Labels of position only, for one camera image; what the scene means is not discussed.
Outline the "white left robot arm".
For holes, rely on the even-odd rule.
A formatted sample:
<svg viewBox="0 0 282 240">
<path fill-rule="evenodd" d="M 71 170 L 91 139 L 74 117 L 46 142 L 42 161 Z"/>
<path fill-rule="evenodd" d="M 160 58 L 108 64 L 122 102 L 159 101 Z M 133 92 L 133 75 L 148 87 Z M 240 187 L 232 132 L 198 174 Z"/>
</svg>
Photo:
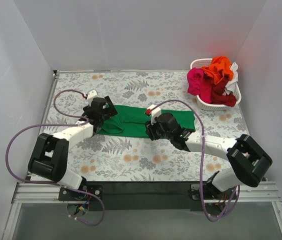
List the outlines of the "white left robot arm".
<svg viewBox="0 0 282 240">
<path fill-rule="evenodd" d="M 96 135 L 106 120 L 118 112 L 109 96 L 95 96 L 89 105 L 83 108 L 83 116 L 75 124 L 54 134 L 42 133 L 38 136 L 31 154 L 28 171 L 39 177 L 70 188 L 70 194 L 76 200 L 87 196 L 86 180 L 68 169 L 69 150 Z"/>
</svg>

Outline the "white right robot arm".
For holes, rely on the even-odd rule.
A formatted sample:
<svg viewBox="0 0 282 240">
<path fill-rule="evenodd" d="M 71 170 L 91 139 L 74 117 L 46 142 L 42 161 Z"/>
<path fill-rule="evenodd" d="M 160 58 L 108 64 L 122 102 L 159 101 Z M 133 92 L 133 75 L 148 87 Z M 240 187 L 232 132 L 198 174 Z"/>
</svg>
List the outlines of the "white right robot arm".
<svg viewBox="0 0 282 240">
<path fill-rule="evenodd" d="M 202 192 L 213 199 L 241 184 L 256 188 L 273 164 L 271 157 L 247 134 L 238 138 L 202 136 L 195 129 L 182 127 L 171 113 L 162 113 L 144 125 L 152 141 L 167 139 L 178 150 L 201 152 L 230 163 L 229 168 L 215 172 L 202 185 Z"/>
</svg>

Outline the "green t-shirt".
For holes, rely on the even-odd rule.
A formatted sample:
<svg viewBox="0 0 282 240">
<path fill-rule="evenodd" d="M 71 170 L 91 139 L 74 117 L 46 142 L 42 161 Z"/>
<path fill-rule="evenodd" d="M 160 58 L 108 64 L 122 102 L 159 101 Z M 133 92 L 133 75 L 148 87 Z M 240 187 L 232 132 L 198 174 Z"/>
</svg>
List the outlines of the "green t-shirt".
<svg viewBox="0 0 282 240">
<path fill-rule="evenodd" d="M 148 117 L 144 108 L 126 105 L 116 105 L 117 115 L 106 120 L 98 132 L 99 135 L 148 138 L 145 123 L 151 118 Z M 181 127 L 194 129 L 195 116 L 192 111 L 165 110 L 162 113 L 171 113 Z"/>
</svg>

